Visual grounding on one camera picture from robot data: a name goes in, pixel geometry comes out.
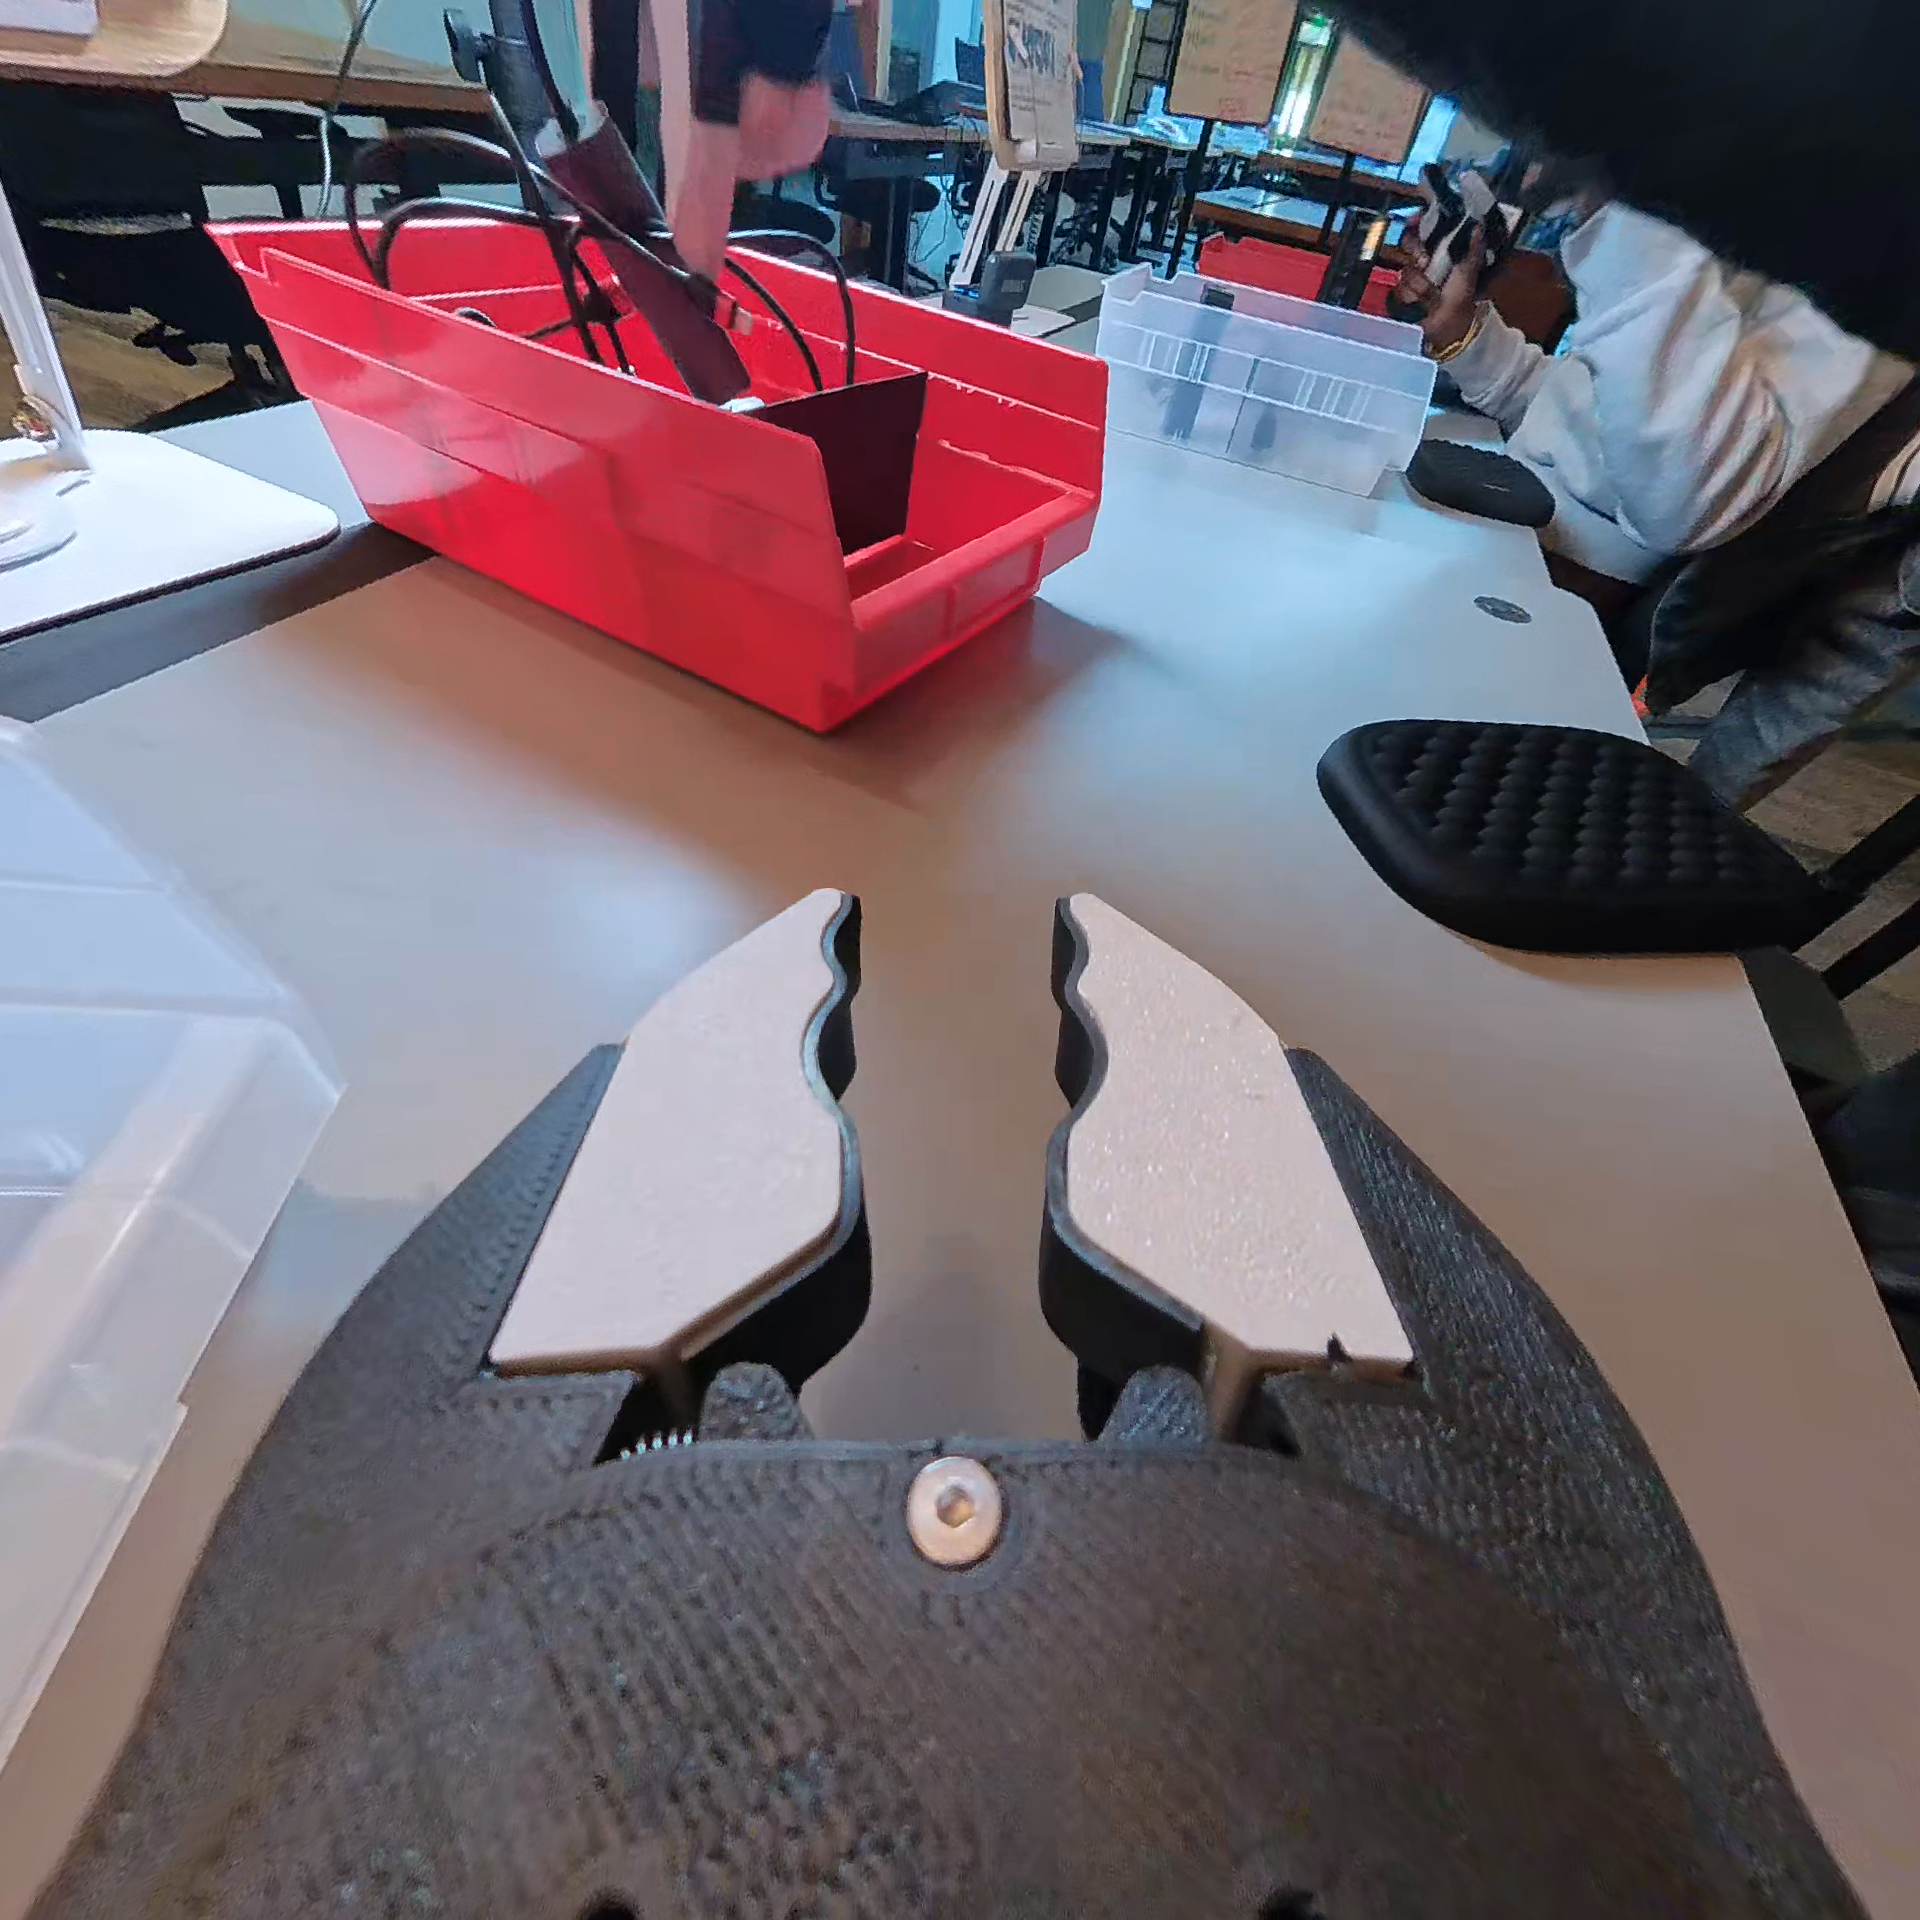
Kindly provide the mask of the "clear plastic bin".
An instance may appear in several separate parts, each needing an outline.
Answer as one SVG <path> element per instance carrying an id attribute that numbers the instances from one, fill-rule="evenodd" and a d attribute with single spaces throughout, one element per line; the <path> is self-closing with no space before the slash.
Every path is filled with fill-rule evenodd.
<path id="1" fill-rule="evenodd" d="M 1425 439 L 1437 365 L 1418 326 L 1202 275 L 1103 281 L 1109 428 L 1371 496 Z"/>
<path id="2" fill-rule="evenodd" d="M 203 900 L 3 741 L 7 1759 L 340 1083 Z"/>

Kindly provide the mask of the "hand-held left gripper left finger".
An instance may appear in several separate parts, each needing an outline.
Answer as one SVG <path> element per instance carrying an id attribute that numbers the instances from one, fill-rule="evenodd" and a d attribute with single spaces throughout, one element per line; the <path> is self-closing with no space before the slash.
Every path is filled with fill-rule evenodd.
<path id="1" fill-rule="evenodd" d="M 859 902 L 822 886 L 630 1028 L 487 1350 L 500 1376 L 626 1372 L 692 1404 L 735 1361 L 789 1390 L 874 1299 L 858 1133 Z"/>

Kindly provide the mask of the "black bin divider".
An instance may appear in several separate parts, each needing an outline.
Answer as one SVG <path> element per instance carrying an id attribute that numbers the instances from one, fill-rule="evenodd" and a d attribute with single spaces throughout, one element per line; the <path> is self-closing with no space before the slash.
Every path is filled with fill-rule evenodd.
<path id="1" fill-rule="evenodd" d="M 926 398 L 927 373 L 909 371 L 762 404 L 758 421 L 820 453 L 846 558 L 906 534 Z"/>

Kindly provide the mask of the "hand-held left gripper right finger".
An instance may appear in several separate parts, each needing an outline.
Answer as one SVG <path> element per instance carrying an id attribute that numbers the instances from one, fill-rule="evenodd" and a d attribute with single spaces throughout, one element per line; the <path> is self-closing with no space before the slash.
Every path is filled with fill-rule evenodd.
<path id="1" fill-rule="evenodd" d="M 1170 1368 L 1202 1404 L 1270 1376 L 1404 1384 L 1418 1355 L 1302 1075 L 1236 990 L 1098 895 L 1054 904 L 1039 1307 L 1076 1399 Z"/>

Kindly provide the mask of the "brown paper poster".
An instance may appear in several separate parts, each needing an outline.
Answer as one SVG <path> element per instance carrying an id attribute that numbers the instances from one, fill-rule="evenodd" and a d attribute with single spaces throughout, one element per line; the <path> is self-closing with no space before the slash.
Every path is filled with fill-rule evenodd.
<path id="1" fill-rule="evenodd" d="M 1265 126 L 1279 96 L 1299 12 L 1299 1 L 1183 1 L 1169 115 Z"/>
<path id="2" fill-rule="evenodd" d="M 1430 89 L 1405 78 L 1341 27 L 1305 120 L 1309 143 L 1399 169 L 1430 105 Z"/>

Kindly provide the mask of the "wooden document stand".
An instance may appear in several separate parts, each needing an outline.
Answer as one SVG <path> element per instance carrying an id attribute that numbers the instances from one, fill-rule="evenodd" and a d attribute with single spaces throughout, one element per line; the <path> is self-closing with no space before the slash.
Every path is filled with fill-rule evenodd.
<path id="1" fill-rule="evenodd" d="M 980 7 L 989 164 L 966 229 L 964 283 L 989 255 L 1017 252 L 1042 185 L 1081 158 L 1075 1 L 985 1 Z"/>

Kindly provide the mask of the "instruction sheet on stand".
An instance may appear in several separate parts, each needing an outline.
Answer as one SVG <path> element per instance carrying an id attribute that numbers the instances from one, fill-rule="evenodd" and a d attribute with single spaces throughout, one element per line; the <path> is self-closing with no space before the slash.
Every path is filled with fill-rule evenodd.
<path id="1" fill-rule="evenodd" d="M 183 347 L 263 336 L 206 238 L 196 134 L 174 84 L 231 4 L 5 4 L 5 640 L 306 553 L 332 510 L 134 430 L 82 421 L 37 267 L 79 264 L 108 308 Z"/>

